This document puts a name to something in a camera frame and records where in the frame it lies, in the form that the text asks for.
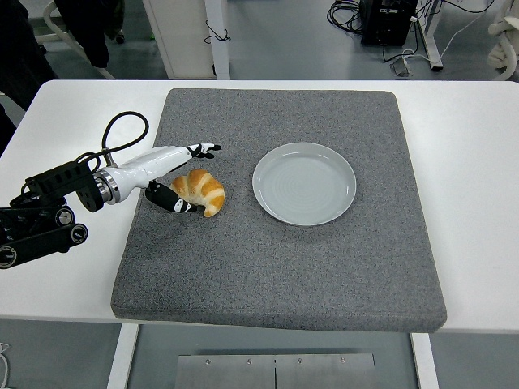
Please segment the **gray felt mat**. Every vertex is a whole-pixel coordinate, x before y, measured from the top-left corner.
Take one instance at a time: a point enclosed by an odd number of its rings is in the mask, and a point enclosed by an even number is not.
[[[334,221],[301,228],[255,200],[252,174],[285,143],[323,144],[357,176]],[[218,143],[194,168],[225,187],[210,219],[141,197],[115,280],[118,318],[306,330],[433,332],[447,315],[397,101],[389,92],[175,89],[157,146]]]

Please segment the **bread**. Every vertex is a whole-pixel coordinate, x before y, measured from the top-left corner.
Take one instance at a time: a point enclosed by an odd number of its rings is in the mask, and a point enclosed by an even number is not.
[[[169,188],[188,203],[204,206],[205,217],[216,215],[224,205],[224,187],[207,170],[191,170],[175,178]]]

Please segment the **white plate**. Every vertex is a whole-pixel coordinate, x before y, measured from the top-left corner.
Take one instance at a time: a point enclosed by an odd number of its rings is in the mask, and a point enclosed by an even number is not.
[[[256,165],[252,188],[272,216],[294,225],[328,223],[354,201],[357,182],[350,164],[331,148],[289,143]]]

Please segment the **white table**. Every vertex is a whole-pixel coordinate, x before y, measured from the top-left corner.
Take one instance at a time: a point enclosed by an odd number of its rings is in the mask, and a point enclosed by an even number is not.
[[[519,332],[519,86],[419,81],[52,81],[44,85],[0,158],[0,203],[25,178],[99,151],[108,121],[125,110],[150,122],[145,140],[114,154],[118,163],[148,150],[171,88],[353,89],[395,93],[401,111],[448,320],[441,331]],[[123,118],[109,146],[143,125]],[[200,139],[210,142],[214,139]],[[138,191],[86,211],[67,201],[88,240],[0,271],[0,318],[118,322],[110,296]]]

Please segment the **floor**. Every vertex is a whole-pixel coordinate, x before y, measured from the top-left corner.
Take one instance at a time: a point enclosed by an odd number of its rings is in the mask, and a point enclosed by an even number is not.
[[[32,16],[38,16],[48,0],[22,2]],[[348,36],[329,24],[326,12],[331,3],[332,0],[229,0],[231,79],[399,79],[405,82],[491,80],[498,75],[498,71],[487,65],[487,55],[496,43],[495,38],[487,34],[487,26],[503,0],[496,0],[485,15],[458,34],[443,56],[442,71],[431,71],[422,58],[409,58],[412,75],[406,78],[392,72],[389,63],[382,59],[380,47],[362,46],[360,38]],[[474,10],[482,9],[486,3],[487,0],[457,0],[457,4]],[[451,36],[475,17],[477,15],[444,4],[435,34],[440,52]],[[116,79],[167,79],[140,0],[127,0],[124,31],[123,45],[107,42],[110,73]],[[425,55],[421,41],[418,43],[417,53]],[[414,49],[414,46],[411,31],[405,47]],[[65,44],[52,42],[45,47],[46,57],[60,78],[102,79]],[[389,57],[400,52],[400,48],[388,48],[386,54]],[[7,97],[0,96],[0,102],[13,122],[18,124],[23,119],[24,111]],[[118,329],[117,324],[0,321],[0,342],[11,345],[5,352],[11,368],[9,385],[16,388],[103,387],[108,380]],[[233,340],[230,351],[234,352],[275,348],[276,340],[286,340],[286,333],[268,330],[240,330],[239,336],[236,332],[225,332],[229,330],[203,334],[200,331],[199,327],[143,327],[129,387],[174,387],[174,364],[178,355],[187,350],[201,353],[204,348],[229,351],[231,346],[218,343],[219,336]],[[367,343],[360,346],[363,336],[366,334],[348,337],[294,333],[288,336],[292,343],[286,340],[284,348],[300,353],[332,348],[366,350],[386,344],[389,348],[384,353],[388,362],[381,369],[387,379],[381,387],[416,387],[411,379],[414,376],[410,373],[412,359],[408,342],[402,343],[394,334],[372,334],[367,335],[364,338],[368,339]],[[519,387],[518,336],[435,334],[431,336],[431,345],[442,389]],[[401,359],[391,361],[388,350],[393,350]]]

